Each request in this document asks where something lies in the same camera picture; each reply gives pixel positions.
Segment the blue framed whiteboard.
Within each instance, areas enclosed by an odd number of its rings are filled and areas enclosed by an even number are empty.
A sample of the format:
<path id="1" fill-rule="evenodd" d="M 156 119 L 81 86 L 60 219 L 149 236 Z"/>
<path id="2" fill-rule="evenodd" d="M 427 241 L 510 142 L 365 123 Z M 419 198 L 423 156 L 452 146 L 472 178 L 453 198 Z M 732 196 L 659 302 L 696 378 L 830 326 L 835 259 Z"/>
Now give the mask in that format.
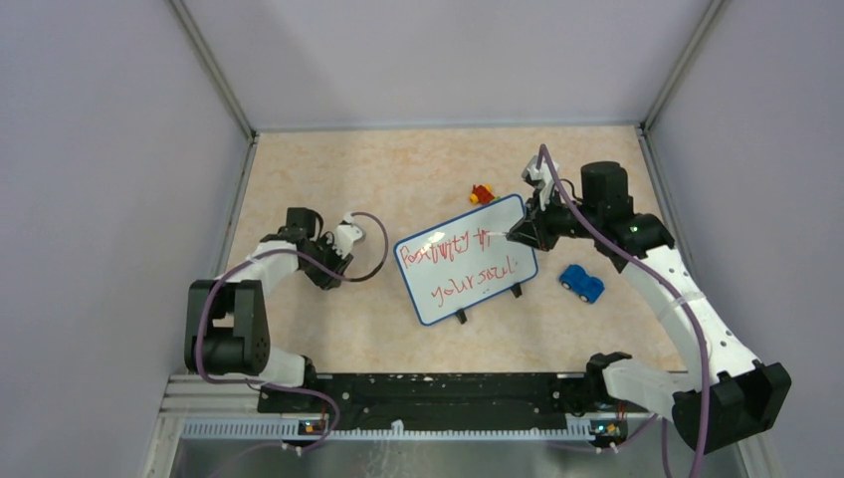
<path id="1" fill-rule="evenodd" d="M 395 243 L 393 254 L 421 325 L 452 317 L 484 291 L 495 294 L 537 275 L 531 247 L 487 235 L 508 232 L 524 215 L 523 198 L 510 194 Z"/>

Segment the metal whiteboard stand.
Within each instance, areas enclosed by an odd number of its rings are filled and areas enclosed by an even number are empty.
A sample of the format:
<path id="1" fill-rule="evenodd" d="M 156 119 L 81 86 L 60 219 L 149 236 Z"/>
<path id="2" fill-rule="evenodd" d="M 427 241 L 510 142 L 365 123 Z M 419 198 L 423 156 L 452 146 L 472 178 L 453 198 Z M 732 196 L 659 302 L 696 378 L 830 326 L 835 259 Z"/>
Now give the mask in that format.
<path id="1" fill-rule="evenodd" d="M 467 304 L 462 307 L 458 307 L 452 314 L 452 317 L 457 320 L 460 325 L 465 325 L 469 322 L 469 319 L 471 318 L 471 315 L 474 313 L 474 311 L 479 307 L 489 308 L 491 306 L 498 306 L 503 302 L 505 297 L 514 300 L 519 300 L 523 295 L 523 284 L 520 282 L 509 284 L 507 287 L 502 288 L 495 294 L 492 294 L 489 291 L 484 291 L 482 297 L 479 298 L 477 301 L 474 301 L 471 304 Z"/>

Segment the blue toy car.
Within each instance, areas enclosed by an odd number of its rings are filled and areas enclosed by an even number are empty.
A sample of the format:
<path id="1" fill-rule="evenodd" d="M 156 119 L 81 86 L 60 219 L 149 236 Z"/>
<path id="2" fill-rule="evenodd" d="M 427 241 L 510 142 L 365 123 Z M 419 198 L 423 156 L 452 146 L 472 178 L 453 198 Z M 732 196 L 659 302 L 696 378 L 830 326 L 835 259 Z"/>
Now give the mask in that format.
<path id="1" fill-rule="evenodd" d="M 559 275 L 558 282 L 587 304 L 594 304 L 605 291 L 605 285 L 599 278 L 577 264 L 567 266 Z"/>

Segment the colourful toy brick vehicle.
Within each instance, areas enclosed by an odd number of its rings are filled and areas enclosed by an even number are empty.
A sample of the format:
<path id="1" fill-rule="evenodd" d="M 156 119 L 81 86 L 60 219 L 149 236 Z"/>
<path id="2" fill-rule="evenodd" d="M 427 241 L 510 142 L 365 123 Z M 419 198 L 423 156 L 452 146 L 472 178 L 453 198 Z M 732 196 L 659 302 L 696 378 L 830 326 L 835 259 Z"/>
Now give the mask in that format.
<path id="1" fill-rule="evenodd" d="M 476 184 L 472 187 L 469 201 L 472 205 L 487 205 L 499 199 L 488 184 Z"/>

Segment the right aluminium frame post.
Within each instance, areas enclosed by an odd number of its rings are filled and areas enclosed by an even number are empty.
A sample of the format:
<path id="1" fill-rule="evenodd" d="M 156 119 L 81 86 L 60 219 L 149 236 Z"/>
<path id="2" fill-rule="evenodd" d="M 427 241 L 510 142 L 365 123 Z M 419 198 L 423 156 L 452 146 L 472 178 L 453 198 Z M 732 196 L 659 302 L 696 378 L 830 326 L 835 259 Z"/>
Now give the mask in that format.
<path id="1" fill-rule="evenodd" d="M 685 76 L 688 74 L 689 70 L 696 61 L 700 49 L 703 47 L 712 30 L 719 22 L 720 17 L 730 4 L 731 1 L 729 0 L 711 0 L 707 2 L 706 9 L 695 25 L 688 41 L 681 50 L 669 72 L 668 77 L 662 84 L 644 119 L 639 123 L 641 134 L 643 136 L 648 135 L 657 124 L 661 114 L 668 104 L 668 101 L 673 97 L 681 83 L 684 81 Z"/>

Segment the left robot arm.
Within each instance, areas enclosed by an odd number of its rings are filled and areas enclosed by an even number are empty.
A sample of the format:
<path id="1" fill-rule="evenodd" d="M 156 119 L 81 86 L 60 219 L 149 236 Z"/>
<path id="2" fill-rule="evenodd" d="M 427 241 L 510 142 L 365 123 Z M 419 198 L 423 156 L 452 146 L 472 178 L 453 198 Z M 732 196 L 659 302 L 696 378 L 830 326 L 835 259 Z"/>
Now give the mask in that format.
<path id="1" fill-rule="evenodd" d="M 302 273 L 323 290 L 336 288 L 364 231 L 345 215 L 322 230 L 314 210 L 295 207 L 285 223 L 261 238 L 244 262 L 215 279 L 194 281 L 188 290 L 184 362 L 217 382 L 238 378 L 280 385 L 295 411 L 315 406 L 319 386 L 306 376 L 306 357 L 272 344 L 266 300 L 286 278 Z"/>

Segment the aluminium frame post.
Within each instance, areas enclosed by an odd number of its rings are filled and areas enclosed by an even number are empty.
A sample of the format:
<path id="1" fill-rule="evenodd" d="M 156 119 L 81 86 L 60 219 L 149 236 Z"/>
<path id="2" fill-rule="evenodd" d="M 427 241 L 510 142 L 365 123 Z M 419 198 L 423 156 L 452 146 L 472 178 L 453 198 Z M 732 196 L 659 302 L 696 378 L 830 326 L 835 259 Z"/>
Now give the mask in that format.
<path id="1" fill-rule="evenodd" d="M 195 20 L 188 4 L 183 0 L 167 0 L 167 6 L 172 11 L 179 24 L 187 43 L 194 52 L 200 67 L 222 102 L 228 115 L 234 121 L 238 130 L 248 143 L 253 143 L 257 136 L 256 130 L 248 120 L 247 115 L 232 88 L 224 69 L 218 62 L 213 50 L 205 38 L 200 25 Z"/>
<path id="2" fill-rule="evenodd" d="M 668 104 L 668 101 L 673 97 L 681 83 L 684 81 L 685 76 L 688 74 L 689 70 L 696 61 L 700 49 L 703 47 L 712 30 L 719 22 L 720 17 L 730 4 L 731 1 L 729 0 L 711 0 L 707 2 L 706 9 L 695 25 L 688 41 L 681 50 L 669 72 L 668 77 L 662 84 L 644 119 L 639 123 L 641 134 L 643 136 L 648 135 L 657 124 L 661 114 Z"/>

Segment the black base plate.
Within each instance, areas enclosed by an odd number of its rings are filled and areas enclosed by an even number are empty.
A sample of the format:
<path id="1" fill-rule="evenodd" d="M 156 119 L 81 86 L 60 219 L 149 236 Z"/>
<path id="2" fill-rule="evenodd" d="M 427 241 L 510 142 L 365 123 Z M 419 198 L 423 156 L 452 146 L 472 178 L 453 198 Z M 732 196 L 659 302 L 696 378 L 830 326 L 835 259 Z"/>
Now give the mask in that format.
<path id="1" fill-rule="evenodd" d="M 621 442 L 635 429 L 640 407 L 600 400 L 580 373 L 313 373 L 303 393 L 262 387 L 261 413 L 302 418 L 299 430 L 539 432 L 551 439 L 570 431 L 575 440 Z"/>

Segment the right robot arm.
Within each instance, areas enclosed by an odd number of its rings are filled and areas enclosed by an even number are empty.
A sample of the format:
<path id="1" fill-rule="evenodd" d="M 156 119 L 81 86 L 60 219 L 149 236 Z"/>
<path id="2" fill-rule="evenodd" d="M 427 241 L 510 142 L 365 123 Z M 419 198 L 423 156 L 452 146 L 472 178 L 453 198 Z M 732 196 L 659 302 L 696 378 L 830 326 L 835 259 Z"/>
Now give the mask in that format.
<path id="1" fill-rule="evenodd" d="M 539 251 L 561 238 L 592 240 L 644 298 L 687 369 L 671 374 L 626 353 L 595 354 L 586 366 L 586 402 L 609 410 L 623 400 L 662 415 L 691 448 L 704 433 L 706 453 L 769 430 L 792 385 L 785 367 L 764 363 L 725 324 L 661 219 L 635 211 L 625 168 L 592 162 L 580 177 L 581 196 L 564 199 L 561 178 L 532 158 L 522 178 L 533 194 L 508 240 Z"/>

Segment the left aluminium frame post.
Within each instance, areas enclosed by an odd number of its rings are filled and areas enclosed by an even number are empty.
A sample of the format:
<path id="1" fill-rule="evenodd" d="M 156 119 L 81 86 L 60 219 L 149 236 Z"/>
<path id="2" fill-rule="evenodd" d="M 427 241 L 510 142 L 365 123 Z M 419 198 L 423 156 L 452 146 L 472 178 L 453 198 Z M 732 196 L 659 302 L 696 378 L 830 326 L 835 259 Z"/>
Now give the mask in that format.
<path id="1" fill-rule="evenodd" d="M 195 20 L 188 4 L 183 0 L 167 0 L 167 6 L 172 11 L 179 24 L 187 43 L 194 52 L 200 67 L 222 102 L 228 115 L 234 121 L 238 130 L 248 143 L 253 143 L 257 136 L 256 130 L 248 120 L 247 115 L 232 88 L 224 69 L 218 62 L 213 50 L 205 38 L 200 25 Z"/>

